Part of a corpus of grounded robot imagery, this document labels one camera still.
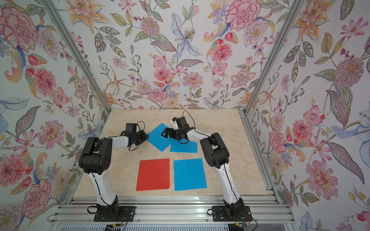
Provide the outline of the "blue paper sheet one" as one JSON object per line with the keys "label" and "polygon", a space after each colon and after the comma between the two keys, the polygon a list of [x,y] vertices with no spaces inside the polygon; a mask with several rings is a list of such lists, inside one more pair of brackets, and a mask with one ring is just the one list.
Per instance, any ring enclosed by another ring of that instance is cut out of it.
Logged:
{"label": "blue paper sheet one", "polygon": [[165,124],[161,123],[152,132],[149,133],[148,142],[156,147],[161,152],[165,151],[171,145],[171,141],[162,137],[164,130],[168,128]]}

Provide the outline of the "blue paper sheet two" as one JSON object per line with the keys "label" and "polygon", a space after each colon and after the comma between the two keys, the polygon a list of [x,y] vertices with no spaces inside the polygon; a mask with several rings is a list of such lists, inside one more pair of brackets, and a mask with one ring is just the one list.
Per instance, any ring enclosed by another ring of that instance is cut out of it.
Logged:
{"label": "blue paper sheet two", "polygon": [[198,144],[193,141],[171,141],[170,152],[173,153],[197,153]]}

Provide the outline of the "red paper sheet one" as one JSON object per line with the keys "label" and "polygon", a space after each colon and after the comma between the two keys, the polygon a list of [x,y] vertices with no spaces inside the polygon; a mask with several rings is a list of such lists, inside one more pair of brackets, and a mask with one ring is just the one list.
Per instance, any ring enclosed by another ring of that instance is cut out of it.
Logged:
{"label": "red paper sheet one", "polygon": [[170,159],[141,160],[139,164],[137,191],[170,188]]}

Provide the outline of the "blue paper sheet three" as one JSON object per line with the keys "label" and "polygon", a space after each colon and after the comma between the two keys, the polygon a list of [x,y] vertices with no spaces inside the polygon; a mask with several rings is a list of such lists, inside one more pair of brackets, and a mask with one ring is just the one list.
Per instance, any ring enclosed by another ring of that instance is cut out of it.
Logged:
{"label": "blue paper sheet three", "polygon": [[173,170],[175,191],[207,188],[202,159],[175,160]]}

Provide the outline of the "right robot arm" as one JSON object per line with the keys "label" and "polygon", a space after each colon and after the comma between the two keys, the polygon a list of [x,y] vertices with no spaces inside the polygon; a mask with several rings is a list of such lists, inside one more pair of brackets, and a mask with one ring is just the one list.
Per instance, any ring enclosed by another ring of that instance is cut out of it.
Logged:
{"label": "right robot arm", "polygon": [[187,140],[200,144],[206,162],[215,170],[219,179],[226,209],[232,213],[242,211],[244,202],[233,181],[229,164],[230,153],[220,134],[207,134],[196,128],[188,130],[165,128],[161,136],[167,139]]}

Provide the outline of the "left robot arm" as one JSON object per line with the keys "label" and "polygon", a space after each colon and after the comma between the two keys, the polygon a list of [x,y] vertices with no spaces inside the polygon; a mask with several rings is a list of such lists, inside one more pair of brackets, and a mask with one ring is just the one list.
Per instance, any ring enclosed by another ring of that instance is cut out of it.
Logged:
{"label": "left robot arm", "polygon": [[112,151],[118,148],[139,146],[149,135],[144,131],[128,135],[110,137],[89,137],[79,159],[79,167],[90,177],[100,207],[112,208],[116,204],[117,195],[114,193],[108,169],[112,160]]}

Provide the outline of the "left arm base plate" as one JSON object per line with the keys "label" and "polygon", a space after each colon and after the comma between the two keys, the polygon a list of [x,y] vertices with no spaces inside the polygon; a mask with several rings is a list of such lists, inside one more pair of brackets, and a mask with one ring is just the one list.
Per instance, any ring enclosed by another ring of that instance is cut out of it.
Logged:
{"label": "left arm base plate", "polygon": [[134,220],[134,206],[108,207],[97,205],[94,222],[132,222]]}

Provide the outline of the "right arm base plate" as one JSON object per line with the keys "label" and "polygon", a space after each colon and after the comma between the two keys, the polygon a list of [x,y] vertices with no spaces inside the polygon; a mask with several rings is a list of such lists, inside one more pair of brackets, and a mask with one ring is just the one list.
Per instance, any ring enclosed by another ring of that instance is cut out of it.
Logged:
{"label": "right arm base plate", "polygon": [[226,206],[213,206],[207,211],[212,216],[214,222],[250,222],[253,221],[250,208],[244,206],[234,210]]}

